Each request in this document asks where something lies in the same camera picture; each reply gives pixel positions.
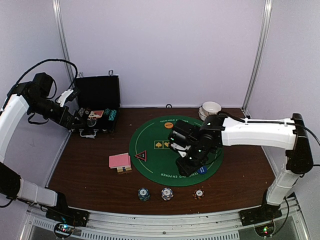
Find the orange round blind button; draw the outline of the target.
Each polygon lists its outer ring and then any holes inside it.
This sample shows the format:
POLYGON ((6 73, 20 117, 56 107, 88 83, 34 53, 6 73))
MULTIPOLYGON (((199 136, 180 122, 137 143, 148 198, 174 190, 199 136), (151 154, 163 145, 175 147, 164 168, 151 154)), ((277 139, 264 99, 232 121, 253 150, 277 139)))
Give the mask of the orange round blind button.
POLYGON ((164 124, 164 127, 165 127, 166 129, 172 129, 173 126, 174 126, 174 124, 173 124, 172 122, 166 122, 166 123, 164 124))

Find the blue tan chip stack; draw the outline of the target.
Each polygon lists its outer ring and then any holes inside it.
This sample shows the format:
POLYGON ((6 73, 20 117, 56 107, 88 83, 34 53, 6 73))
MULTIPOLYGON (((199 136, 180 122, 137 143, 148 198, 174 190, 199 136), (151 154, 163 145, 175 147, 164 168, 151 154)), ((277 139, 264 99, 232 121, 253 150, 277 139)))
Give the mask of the blue tan chip stack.
POLYGON ((161 198, 164 200, 164 201, 169 201, 173 198, 174 196, 174 193, 173 193, 173 190, 169 187, 164 187, 162 190, 161 190, 161 198))

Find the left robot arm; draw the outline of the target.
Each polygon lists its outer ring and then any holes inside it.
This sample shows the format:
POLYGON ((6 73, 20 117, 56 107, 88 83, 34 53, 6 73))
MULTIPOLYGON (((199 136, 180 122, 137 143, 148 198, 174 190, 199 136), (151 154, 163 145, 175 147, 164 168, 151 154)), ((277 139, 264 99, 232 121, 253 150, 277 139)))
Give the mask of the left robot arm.
POLYGON ((67 222, 72 218, 72 209, 63 193, 29 182, 4 164, 8 145, 25 115, 30 118, 41 115, 46 123, 53 121, 69 131, 86 124, 78 114, 71 114, 65 105, 80 93, 74 81, 56 100, 49 96, 55 80, 47 73, 37 73, 32 81, 23 81, 29 72, 51 61, 50 58, 42 60, 24 72, 7 93, 0 109, 0 193, 10 202, 19 200, 45 207, 61 222, 67 222))

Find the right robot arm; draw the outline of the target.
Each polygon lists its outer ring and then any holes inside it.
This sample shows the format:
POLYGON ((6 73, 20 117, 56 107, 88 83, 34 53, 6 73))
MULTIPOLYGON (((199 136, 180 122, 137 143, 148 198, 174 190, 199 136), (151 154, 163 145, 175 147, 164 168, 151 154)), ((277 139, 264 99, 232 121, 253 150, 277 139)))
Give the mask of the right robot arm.
POLYGON ((227 112, 205 118, 201 126, 178 120, 169 136, 169 147, 179 153, 175 163, 180 175, 189 177, 208 161, 208 154, 224 146, 265 146, 285 150, 284 167, 266 190, 259 220, 268 220, 279 208, 299 177, 314 167, 308 129, 299 113, 291 118, 268 120, 239 118, 227 112))

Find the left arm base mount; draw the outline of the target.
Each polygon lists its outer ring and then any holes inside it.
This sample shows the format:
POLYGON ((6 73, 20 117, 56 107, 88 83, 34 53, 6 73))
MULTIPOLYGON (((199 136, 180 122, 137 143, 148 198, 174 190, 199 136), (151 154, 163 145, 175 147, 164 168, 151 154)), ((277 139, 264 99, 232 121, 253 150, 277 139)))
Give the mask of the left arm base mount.
POLYGON ((85 210, 68 208, 66 211, 48 207, 45 217, 74 227, 86 227, 90 213, 85 210))

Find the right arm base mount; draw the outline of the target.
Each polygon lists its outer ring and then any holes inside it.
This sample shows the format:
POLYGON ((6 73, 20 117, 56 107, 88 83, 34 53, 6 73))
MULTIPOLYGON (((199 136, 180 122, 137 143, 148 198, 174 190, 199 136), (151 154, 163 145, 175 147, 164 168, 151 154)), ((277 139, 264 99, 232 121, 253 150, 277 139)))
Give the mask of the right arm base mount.
POLYGON ((271 221, 280 218, 281 216, 282 212, 280 210, 262 210, 260 207, 245 209, 239 212, 239 217, 243 226, 271 221))

